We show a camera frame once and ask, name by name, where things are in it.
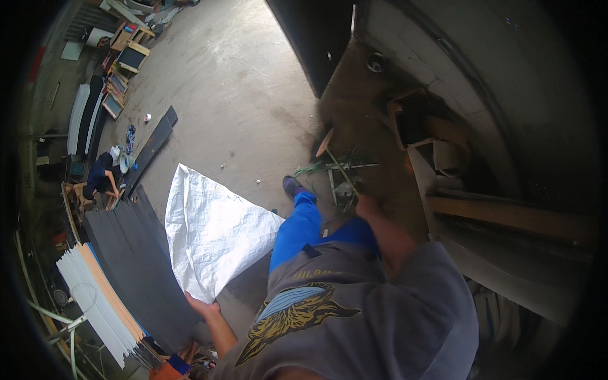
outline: hand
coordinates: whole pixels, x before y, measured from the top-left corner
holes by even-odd
[[[378,203],[369,195],[359,194],[359,202],[355,208],[357,215],[363,219],[368,220],[371,217],[382,215]]]
[[[209,314],[219,313],[219,303],[217,301],[209,305],[208,303],[204,303],[203,301],[192,297],[187,291],[185,291],[184,294],[190,306],[201,316],[206,318]]]

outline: gray t-shirt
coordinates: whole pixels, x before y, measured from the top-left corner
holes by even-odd
[[[268,379],[284,366],[328,379],[466,379],[479,341],[463,276],[440,243],[392,282],[361,246],[330,242],[281,264],[253,327],[212,379]]]

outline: red stripe on wall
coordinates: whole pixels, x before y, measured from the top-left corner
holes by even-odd
[[[40,63],[42,62],[45,50],[46,46],[38,46],[38,51],[32,62],[32,67],[30,68],[30,74],[27,76],[27,81],[29,83],[33,83],[36,80],[36,75],[38,75],[38,70],[40,69]]]

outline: black strap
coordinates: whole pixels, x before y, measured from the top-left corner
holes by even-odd
[[[321,256],[321,252],[317,251],[315,248],[313,248],[308,243],[306,243],[306,245],[304,245],[302,247],[302,250],[304,251],[304,253],[306,254],[306,256],[308,256],[308,258],[313,258],[313,257]]]

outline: black board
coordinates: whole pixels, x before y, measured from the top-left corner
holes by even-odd
[[[116,62],[124,63],[133,67],[134,69],[138,69],[139,65],[142,64],[142,61],[145,58],[146,56],[144,54],[125,46]]]

